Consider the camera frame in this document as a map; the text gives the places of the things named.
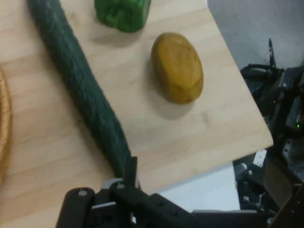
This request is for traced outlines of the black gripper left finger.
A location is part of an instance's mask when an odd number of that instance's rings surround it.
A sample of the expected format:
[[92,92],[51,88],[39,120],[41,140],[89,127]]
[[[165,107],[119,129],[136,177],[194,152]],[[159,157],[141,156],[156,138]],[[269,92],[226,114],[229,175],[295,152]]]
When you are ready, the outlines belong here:
[[91,188],[69,190],[64,197],[56,228],[86,228],[94,199],[95,192]]

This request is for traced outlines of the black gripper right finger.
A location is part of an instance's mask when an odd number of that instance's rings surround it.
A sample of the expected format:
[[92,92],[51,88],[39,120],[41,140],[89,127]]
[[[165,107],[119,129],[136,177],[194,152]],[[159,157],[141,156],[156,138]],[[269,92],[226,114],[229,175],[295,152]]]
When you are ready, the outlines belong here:
[[110,198],[127,215],[133,214],[137,225],[145,228],[200,228],[202,223],[189,212],[159,194],[149,195],[140,186],[137,157],[126,162],[123,179],[111,185]]

